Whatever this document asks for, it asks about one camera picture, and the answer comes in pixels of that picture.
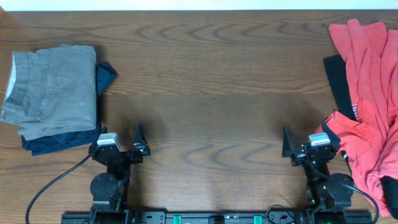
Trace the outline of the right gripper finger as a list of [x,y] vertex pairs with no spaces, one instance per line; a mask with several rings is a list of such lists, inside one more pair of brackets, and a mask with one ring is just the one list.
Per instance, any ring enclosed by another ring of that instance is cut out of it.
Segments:
[[291,157],[294,154],[287,130],[283,128],[282,157]]
[[322,131],[328,135],[330,144],[332,146],[339,146],[341,139],[326,125],[324,120],[322,120],[321,127]]

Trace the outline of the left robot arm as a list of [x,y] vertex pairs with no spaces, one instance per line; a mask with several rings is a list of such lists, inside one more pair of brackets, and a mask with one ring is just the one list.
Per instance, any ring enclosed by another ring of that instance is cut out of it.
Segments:
[[121,143],[116,133],[103,128],[89,147],[92,159],[106,166],[106,172],[98,174],[90,184],[93,206],[90,208],[90,224],[138,224],[141,218],[136,209],[127,203],[131,165],[143,162],[150,155],[150,147],[138,123],[134,136],[134,150],[120,151]]

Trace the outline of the red orange t-shirt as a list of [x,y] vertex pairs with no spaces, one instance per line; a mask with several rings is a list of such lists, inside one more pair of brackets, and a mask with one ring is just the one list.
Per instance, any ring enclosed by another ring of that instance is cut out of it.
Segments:
[[382,216],[392,216],[381,177],[397,179],[397,31],[382,22],[362,26],[350,19],[329,26],[346,64],[353,121],[338,109],[326,124],[341,139],[342,154],[357,187],[369,194]]

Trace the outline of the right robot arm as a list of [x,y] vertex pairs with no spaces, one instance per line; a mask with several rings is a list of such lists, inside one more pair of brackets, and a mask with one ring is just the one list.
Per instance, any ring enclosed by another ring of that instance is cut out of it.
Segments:
[[341,139],[326,125],[311,134],[308,142],[294,149],[283,129],[282,157],[291,165],[301,166],[307,181],[306,197],[313,205],[294,215],[294,223],[346,223],[345,208],[351,206],[353,181],[345,174],[331,174],[327,163],[337,154]]

